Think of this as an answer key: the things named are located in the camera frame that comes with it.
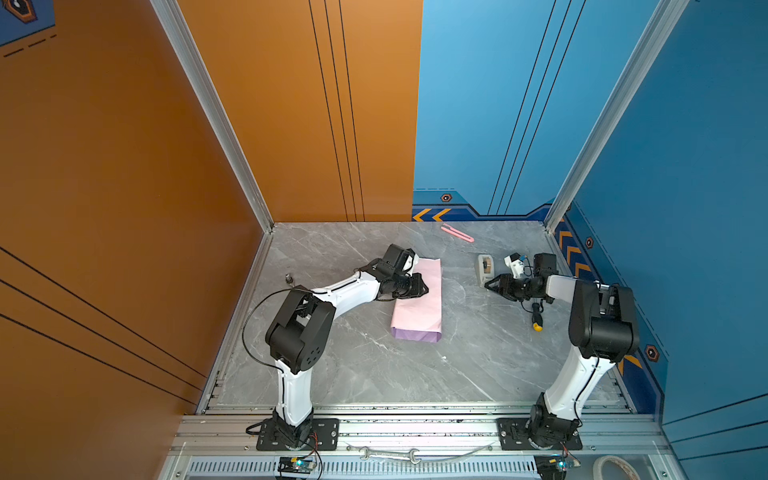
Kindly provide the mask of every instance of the cable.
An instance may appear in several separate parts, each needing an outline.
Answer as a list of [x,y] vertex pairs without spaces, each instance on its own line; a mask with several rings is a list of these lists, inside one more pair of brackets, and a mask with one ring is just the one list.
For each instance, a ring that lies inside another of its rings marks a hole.
[[530,273],[527,273],[527,275],[528,275],[528,276],[533,276],[533,267],[531,266],[531,261],[528,259],[528,255],[526,255],[526,256],[525,256],[525,262],[526,262],[528,265],[524,265],[524,266],[523,266],[523,273],[525,273],[525,269],[526,269],[526,268],[528,268],[528,269],[530,269],[530,270],[531,270],[531,272],[530,272]]
[[323,476],[323,459],[320,458],[320,452],[317,449],[317,445],[319,444],[319,441],[317,440],[317,432],[312,432],[312,435],[310,435],[310,438],[315,440],[315,445],[310,445],[306,440],[302,440],[304,442],[304,445],[310,447],[312,451],[310,452],[310,455],[314,452],[315,455],[317,455],[317,461],[320,463],[320,473],[317,475],[317,480],[320,480],[320,477]]
[[635,470],[626,460],[615,455],[606,455],[595,461],[594,465],[592,465],[592,475],[594,476],[594,480],[603,480],[603,465],[607,462],[618,465],[618,467],[627,475],[629,480],[640,480],[640,475],[637,473],[637,470]]
[[598,361],[594,364],[594,369],[592,370],[592,374],[589,375],[589,380],[584,384],[584,388],[581,389],[581,391],[576,395],[576,400],[574,400],[574,413],[576,414],[576,419],[578,420],[578,428],[580,429],[581,426],[584,424],[581,419],[578,416],[578,400],[581,398],[581,394],[584,393],[584,390],[587,389],[589,386],[589,382],[592,381],[592,377],[594,377],[594,374],[597,372],[598,367],[600,366],[600,357],[598,357]]
[[245,433],[247,435],[259,435],[261,433],[261,430],[259,430],[258,432],[253,432],[251,431],[251,429],[255,429],[256,427],[261,427],[262,425],[264,425],[264,423],[266,423],[266,420],[262,420],[261,422],[254,423],[253,425],[248,425],[245,428]]
[[275,365],[270,365],[269,363],[266,363],[266,362],[263,362],[263,361],[259,360],[258,358],[256,358],[255,356],[253,356],[253,354],[250,352],[250,350],[248,350],[248,346],[247,346],[247,345],[246,345],[246,343],[245,343],[245,329],[246,329],[246,327],[248,326],[248,322],[250,321],[250,317],[252,317],[252,316],[253,316],[253,314],[256,312],[256,309],[257,309],[257,308],[259,308],[259,307],[261,306],[261,304],[262,304],[262,303],[266,302],[266,299],[270,298],[270,297],[271,297],[271,296],[273,296],[273,295],[277,295],[278,293],[282,293],[282,292],[289,292],[289,291],[291,291],[291,290],[297,290],[297,291],[299,291],[299,292],[304,292],[304,293],[312,293],[312,294],[314,294],[314,293],[315,293],[315,292],[310,292],[309,290],[298,290],[298,289],[296,289],[296,288],[284,288],[284,289],[282,289],[282,290],[277,290],[276,292],[272,292],[272,293],[270,293],[269,295],[267,295],[267,296],[265,296],[264,298],[262,298],[262,299],[261,299],[261,301],[260,301],[259,303],[257,303],[257,304],[256,304],[256,306],[255,306],[255,307],[254,307],[254,308],[253,308],[253,309],[250,311],[250,313],[248,313],[248,316],[247,316],[247,317],[246,317],[246,319],[245,319],[245,323],[243,323],[243,328],[242,328],[242,330],[240,331],[240,340],[243,342],[243,348],[245,349],[245,353],[247,353],[247,354],[248,354],[248,356],[249,356],[250,358],[252,358],[253,360],[255,360],[256,362],[258,362],[258,363],[260,363],[260,364],[262,364],[262,365],[264,365],[264,366],[268,366],[268,367],[270,367],[271,369],[275,369],[275,370],[278,370],[278,371],[280,371],[280,372],[282,372],[283,370],[281,370],[280,368],[278,368],[278,367],[277,367],[277,366],[275,366]]
[[523,304],[523,301],[522,301],[522,300],[520,300],[520,307],[521,307],[523,310],[525,310],[526,312],[528,312],[528,313],[533,313],[533,310],[528,310],[527,308],[525,308],[525,305]]

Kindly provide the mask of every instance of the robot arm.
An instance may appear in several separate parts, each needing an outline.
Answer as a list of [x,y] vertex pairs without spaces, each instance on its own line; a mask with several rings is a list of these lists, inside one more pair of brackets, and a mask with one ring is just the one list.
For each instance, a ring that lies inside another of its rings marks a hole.
[[427,294],[421,274],[412,272],[418,261],[413,250],[390,245],[383,258],[346,280],[314,290],[299,285],[288,293],[265,336],[280,371],[279,400],[273,412],[278,440],[299,448],[310,434],[312,367],[325,351],[333,320],[380,295],[405,299]]
[[[523,257],[505,258],[512,273],[503,273],[485,288],[512,301],[556,299],[571,303],[568,337],[571,351],[560,374],[531,409],[528,437],[541,448],[565,444],[581,426],[581,410],[600,378],[625,355],[637,350],[640,336],[634,296],[627,287],[589,283],[558,275],[551,253],[534,256],[531,276],[524,277]],[[532,323],[541,331],[541,305],[533,303]]]
[[565,295],[571,285],[568,337],[572,347],[557,379],[531,409],[530,439],[544,448],[573,438],[581,426],[584,403],[600,378],[625,355],[637,351],[640,342],[631,289],[576,279],[565,282],[555,276],[550,280]]

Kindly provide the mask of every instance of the wrapping paper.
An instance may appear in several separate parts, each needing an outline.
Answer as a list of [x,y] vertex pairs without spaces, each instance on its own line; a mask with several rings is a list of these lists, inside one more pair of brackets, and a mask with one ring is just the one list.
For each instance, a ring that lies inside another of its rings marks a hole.
[[397,299],[392,315],[392,335],[397,339],[436,343],[442,336],[442,267],[440,259],[420,258],[413,267],[421,273],[429,293],[419,298]]

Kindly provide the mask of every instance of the blue wall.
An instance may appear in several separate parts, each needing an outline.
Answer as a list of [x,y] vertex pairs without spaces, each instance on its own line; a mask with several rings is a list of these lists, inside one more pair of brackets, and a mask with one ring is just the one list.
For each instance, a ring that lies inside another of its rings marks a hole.
[[484,215],[554,198],[656,4],[425,0],[415,190],[458,191]]
[[53,0],[35,0],[32,5],[38,19],[24,23],[0,6],[0,46],[55,25]]
[[765,2],[691,2],[575,201],[664,348],[691,478],[768,455],[767,25]]

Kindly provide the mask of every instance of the white arm segment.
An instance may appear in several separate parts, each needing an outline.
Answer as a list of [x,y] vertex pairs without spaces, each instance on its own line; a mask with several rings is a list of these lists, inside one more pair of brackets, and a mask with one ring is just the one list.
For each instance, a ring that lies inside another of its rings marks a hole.
[[[418,261],[417,256],[413,259],[412,265],[406,265],[409,273],[413,271],[413,266]],[[356,306],[373,301],[379,294],[379,285],[379,281],[373,275],[358,271],[346,280],[325,288],[313,289],[313,292],[317,298],[330,302],[336,308],[333,318],[337,319]],[[275,366],[281,371],[278,373],[277,382],[277,414],[289,425],[301,425],[301,422],[312,412],[310,385],[314,367],[294,375],[289,366],[281,360],[275,360]]]
[[547,277],[547,295],[571,303],[577,280],[572,276],[550,275]]
[[[550,275],[547,278],[547,295],[572,303],[576,282],[577,279],[570,276]],[[584,408],[584,403],[589,398],[592,390],[594,390],[600,378],[614,366],[609,359],[599,360],[600,364],[595,369],[595,366],[598,364],[596,356],[585,359],[581,356],[578,347],[571,347],[568,359],[565,360],[565,365],[560,370],[558,379],[554,381],[544,394],[544,400],[551,413],[567,420],[575,420],[577,413],[578,417],[581,417],[581,410]]]
[[613,366],[614,363],[609,359],[599,359],[596,356],[585,359],[581,356],[578,347],[572,346],[558,378],[544,392],[544,401],[547,403],[549,412],[566,420],[575,420],[577,413],[580,418],[581,410],[592,390],[600,378]]

